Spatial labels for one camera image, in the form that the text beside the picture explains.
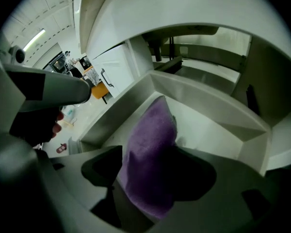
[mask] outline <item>fluorescent light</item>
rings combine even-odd
[[[45,30],[41,30],[32,40],[24,47],[24,51],[26,51],[41,35],[43,35]]]

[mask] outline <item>open drawer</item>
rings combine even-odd
[[[123,145],[158,96],[176,118],[180,147],[239,160],[264,175],[271,143],[269,126],[249,108],[205,84],[151,71],[131,84],[80,137],[97,148]]]

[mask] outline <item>purple plush object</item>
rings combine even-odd
[[[175,145],[177,128],[166,98],[158,97],[134,127],[127,144],[119,178],[129,200],[158,219],[173,206],[164,177],[162,155]]]

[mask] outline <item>cabinet door handle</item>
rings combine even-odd
[[[105,76],[103,76],[103,73],[105,72],[105,69],[102,68],[101,70],[102,70],[102,71],[101,71],[101,76],[103,77],[103,79],[105,80],[105,82],[107,83],[107,85],[108,85],[108,86],[112,86],[112,87],[114,87],[113,84],[108,83],[108,81],[106,80]]]

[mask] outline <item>finger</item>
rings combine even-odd
[[[59,114],[57,116],[57,121],[63,120],[63,118],[64,118],[64,114],[61,111],[59,111]]]
[[[53,126],[53,133],[58,133],[60,130],[62,130],[62,127],[58,123],[55,123]]]

